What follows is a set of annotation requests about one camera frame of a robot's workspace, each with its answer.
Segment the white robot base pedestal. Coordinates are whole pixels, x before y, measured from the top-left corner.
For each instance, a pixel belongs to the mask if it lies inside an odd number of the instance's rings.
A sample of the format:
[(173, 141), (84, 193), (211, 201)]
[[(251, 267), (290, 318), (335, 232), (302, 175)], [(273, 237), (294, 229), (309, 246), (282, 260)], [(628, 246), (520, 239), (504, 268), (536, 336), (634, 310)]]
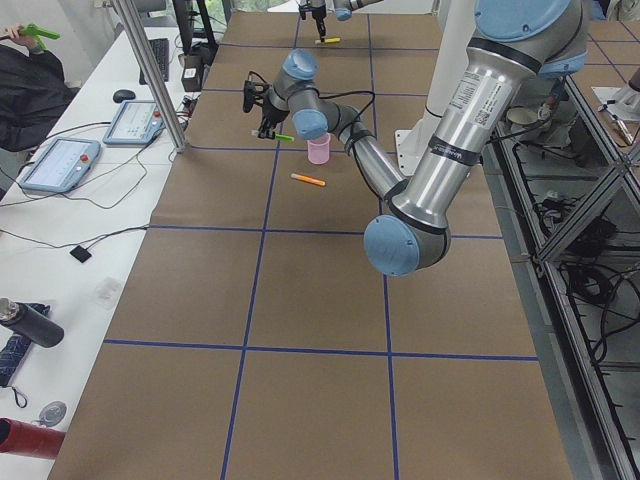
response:
[(414, 174), (468, 67), (466, 47), (475, 31), (474, 4), (471, 0), (439, 2), (437, 16), (443, 36), (423, 116), (411, 129), (395, 131), (397, 160), (404, 176)]

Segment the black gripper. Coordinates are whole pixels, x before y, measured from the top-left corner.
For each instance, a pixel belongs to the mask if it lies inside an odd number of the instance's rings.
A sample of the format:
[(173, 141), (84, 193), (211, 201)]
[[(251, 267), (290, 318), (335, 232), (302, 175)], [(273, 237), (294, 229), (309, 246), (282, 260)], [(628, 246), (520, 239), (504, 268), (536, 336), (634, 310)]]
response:
[(327, 16), (327, 8), (325, 0), (308, 0), (305, 3), (305, 8), (311, 13), (311, 16), (316, 20), (316, 27), (318, 30), (318, 42), (324, 42), (326, 40), (326, 26), (324, 19)]
[(264, 95), (262, 113), (258, 137), (274, 140), (277, 123), (283, 122), (290, 113), (288, 104), (274, 89), (268, 89)]

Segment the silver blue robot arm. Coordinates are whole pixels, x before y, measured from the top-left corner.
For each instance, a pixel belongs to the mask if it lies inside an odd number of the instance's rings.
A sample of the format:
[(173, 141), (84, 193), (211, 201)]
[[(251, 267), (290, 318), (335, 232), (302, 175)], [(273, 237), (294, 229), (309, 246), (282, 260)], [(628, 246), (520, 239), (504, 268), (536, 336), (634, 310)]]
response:
[(406, 178), (362, 123), (355, 108), (320, 96), (311, 52), (294, 49), (273, 83), (244, 85), (244, 111), (262, 108), (258, 130), (271, 138), (291, 119), (298, 137), (339, 139), (388, 212), (365, 229), (370, 263), (387, 276), (436, 264), (451, 235), (446, 211), (521, 84), (563, 77), (582, 68), (591, 20), (588, 1), (457, 1), (446, 27), (467, 19), (466, 69), (457, 77), (435, 132), (412, 177)]
[[(337, 0), (333, 1), (333, 12), (339, 21), (346, 21), (352, 17), (356, 10), (365, 8), (366, 6), (379, 3), (380, 0)], [(318, 32), (318, 42), (326, 43), (327, 32), (325, 19), (327, 17), (328, 7), (326, 0), (306, 0), (298, 3), (298, 13), (302, 20), (308, 15), (314, 20)]]

